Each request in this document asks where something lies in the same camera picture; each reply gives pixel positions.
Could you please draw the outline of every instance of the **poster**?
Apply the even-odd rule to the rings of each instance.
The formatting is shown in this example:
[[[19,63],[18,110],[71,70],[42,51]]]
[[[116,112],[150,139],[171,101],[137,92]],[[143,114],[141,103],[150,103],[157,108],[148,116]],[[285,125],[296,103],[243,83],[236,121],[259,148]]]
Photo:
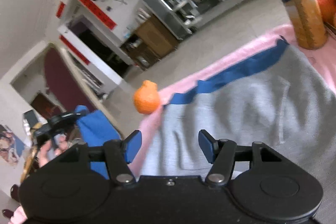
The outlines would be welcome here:
[[[11,166],[16,166],[25,149],[21,141],[9,128],[0,124],[0,157]]]

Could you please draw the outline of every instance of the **pink cloth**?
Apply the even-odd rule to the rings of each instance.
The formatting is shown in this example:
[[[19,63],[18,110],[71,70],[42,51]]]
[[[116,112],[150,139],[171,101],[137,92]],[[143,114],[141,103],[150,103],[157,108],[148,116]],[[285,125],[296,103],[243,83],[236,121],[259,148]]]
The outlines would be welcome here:
[[[293,26],[290,24],[278,26],[266,34],[254,39],[247,45],[239,48],[235,52],[224,56],[220,60],[211,64],[210,66],[196,72],[188,77],[176,82],[164,89],[160,93],[162,104],[169,102],[174,93],[184,93],[197,84],[197,80],[206,80],[211,76],[218,74],[226,68],[241,62],[242,60],[255,55],[258,52],[264,51],[270,47],[275,46],[279,36],[285,37],[288,43],[297,46]],[[306,50],[300,48],[306,57],[309,59],[313,67],[324,78],[330,89],[336,93],[336,41],[329,37],[327,43],[318,50]],[[135,175],[139,175],[143,162],[146,157],[147,150],[152,142],[155,132],[161,123],[162,107],[157,109],[153,114],[145,117],[140,123],[139,130],[142,132],[142,147],[135,157],[130,168]]]

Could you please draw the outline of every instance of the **gray fabric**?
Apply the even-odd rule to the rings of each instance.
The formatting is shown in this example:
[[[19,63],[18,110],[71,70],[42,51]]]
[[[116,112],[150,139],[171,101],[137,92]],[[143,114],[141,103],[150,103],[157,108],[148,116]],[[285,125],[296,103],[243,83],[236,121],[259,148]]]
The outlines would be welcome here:
[[[142,174],[205,177],[211,165],[198,145],[201,129],[239,145],[263,141],[321,182],[317,219],[336,223],[335,116],[335,95],[307,58],[287,47],[266,71],[199,94],[190,105],[168,105]]]

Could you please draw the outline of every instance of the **tiled floor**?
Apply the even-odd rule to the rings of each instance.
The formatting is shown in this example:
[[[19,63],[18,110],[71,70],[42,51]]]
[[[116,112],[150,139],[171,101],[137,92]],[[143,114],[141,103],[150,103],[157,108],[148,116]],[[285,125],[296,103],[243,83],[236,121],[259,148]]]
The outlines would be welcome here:
[[[132,95],[143,80],[157,83],[160,90],[288,22],[281,0],[250,0],[210,22],[147,71],[133,68],[125,78],[127,84],[115,90],[105,105],[119,122],[121,131],[130,134],[143,119],[132,103]]]

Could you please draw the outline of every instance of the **metal bolt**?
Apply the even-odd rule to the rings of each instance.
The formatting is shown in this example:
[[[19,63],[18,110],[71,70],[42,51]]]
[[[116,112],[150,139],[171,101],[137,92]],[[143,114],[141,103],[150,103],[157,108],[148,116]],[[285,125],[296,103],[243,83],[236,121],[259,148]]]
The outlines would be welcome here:
[[[214,183],[221,183],[225,180],[225,177],[222,174],[211,174],[208,179]]]
[[[121,183],[129,183],[133,180],[133,177],[129,174],[117,175],[117,181]]]
[[[172,179],[168,180],[166,183],[167,186],[174,186],[175,185],[175,181],[173,181]]]

